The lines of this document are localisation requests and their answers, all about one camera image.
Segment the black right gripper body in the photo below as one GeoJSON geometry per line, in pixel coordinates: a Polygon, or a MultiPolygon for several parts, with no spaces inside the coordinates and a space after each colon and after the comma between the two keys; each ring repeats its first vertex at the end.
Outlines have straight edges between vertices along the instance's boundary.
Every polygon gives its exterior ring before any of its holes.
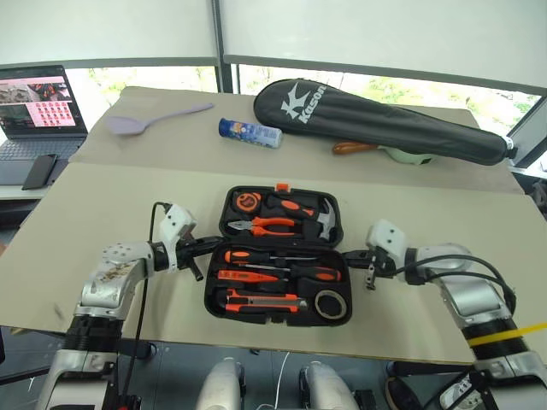
{"type": "Polygon", "coordinates": [[[365,270],[375,278],[396,276],[395,261],[383,249],[370,249],[366,252],[365,270]]]}

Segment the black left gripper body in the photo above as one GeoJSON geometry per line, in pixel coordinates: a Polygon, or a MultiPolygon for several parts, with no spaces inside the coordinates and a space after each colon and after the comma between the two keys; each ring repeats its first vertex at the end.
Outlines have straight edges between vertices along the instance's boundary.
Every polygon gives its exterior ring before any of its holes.
{"type": "Polygon", "coordinates": [[[183,241],[180,239],[175,245],[176,268],[178,270],[193,269],[195,267],[195,253],[199,243],[196,239],[183,241]]]}

